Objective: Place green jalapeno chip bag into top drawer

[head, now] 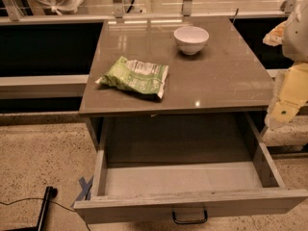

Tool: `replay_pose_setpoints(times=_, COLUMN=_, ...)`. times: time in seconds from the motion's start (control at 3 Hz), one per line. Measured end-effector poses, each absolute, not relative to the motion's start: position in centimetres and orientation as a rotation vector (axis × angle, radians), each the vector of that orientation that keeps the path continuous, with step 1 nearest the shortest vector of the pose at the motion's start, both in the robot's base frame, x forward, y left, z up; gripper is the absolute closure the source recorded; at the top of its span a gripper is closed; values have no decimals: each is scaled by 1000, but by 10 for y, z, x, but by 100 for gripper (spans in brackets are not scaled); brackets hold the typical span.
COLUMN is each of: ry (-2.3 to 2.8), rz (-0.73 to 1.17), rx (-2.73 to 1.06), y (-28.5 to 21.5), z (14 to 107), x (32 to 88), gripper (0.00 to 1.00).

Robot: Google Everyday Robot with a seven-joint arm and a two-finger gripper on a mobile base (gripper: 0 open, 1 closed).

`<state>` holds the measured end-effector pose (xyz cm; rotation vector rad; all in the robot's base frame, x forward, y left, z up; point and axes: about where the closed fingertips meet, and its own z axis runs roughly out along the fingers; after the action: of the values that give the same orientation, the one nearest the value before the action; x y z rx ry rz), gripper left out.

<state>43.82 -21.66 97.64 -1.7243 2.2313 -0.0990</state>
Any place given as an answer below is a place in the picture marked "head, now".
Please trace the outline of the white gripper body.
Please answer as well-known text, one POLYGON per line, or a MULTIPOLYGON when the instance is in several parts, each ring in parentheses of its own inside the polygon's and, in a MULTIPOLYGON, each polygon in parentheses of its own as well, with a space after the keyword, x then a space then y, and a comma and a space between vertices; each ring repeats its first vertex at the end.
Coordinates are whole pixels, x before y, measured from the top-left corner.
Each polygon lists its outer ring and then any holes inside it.
POLYGON ((308 0, 297 3, 288 17, 282 51, 285 57, 294 62, 308 62, 308 0))

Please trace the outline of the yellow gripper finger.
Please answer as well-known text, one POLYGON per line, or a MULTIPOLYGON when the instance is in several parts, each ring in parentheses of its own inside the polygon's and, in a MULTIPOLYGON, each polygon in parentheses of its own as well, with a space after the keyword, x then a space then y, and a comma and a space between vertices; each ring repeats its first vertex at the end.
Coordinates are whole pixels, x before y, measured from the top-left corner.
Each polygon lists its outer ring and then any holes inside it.
POLYGON ((308 64, 294 63, 275 76, 273 98, 265 123, 270 129, 287 125, 308 101, 308 64))
POLYGON ((282 43, 282 38, 285 31, 286 22, 283 21, 275 26, 269 33, 263 38, 263 43, 269 46, 277 46, 282 43))

